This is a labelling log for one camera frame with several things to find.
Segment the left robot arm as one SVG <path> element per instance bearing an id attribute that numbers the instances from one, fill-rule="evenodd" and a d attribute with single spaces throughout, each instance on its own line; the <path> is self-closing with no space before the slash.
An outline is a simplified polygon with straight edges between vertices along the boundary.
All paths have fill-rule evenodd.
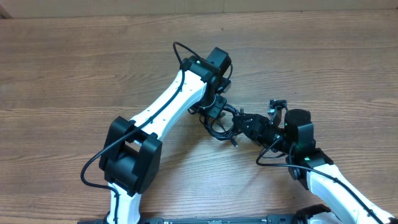
<path id="1" fill-rule="evenodd" d="M 174 82 L 153 104 L 131 119 L 117 117 L 110 125 L 99 159 L 111 189 L 111 210 L 106 223 L 138 223 L 142 194 L 160 167 L 162 142 L 187 111 L 216 119 L 226 105 L 231 80 L 224 73 L 232 67 L 227 52 L 214 48 L 207 58 L 193 53 L 179 59 Z"/>

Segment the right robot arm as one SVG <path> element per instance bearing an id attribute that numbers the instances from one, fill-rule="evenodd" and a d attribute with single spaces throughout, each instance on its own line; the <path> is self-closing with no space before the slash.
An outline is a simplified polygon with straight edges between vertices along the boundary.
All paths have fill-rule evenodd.
<path id="1" fill-rule="evenodd" d="M 314 213 L 306 211 L 299 218 L 301 222 L 330 219 L 340 223 L 397 223 L 396 217 L 350 184 L 333 160 L 316 146 L 309 111 L 288 110 L 282 128 L 274 118 L 260 114 L 238 113 L 233 123 L 246 137 L 264 148 L 256 159 L 257 165 L 265 166 L 261 160 L 268 151 L 285 154 L 282 167 L 288 168 L 294 180 L 323 200 Z"/>

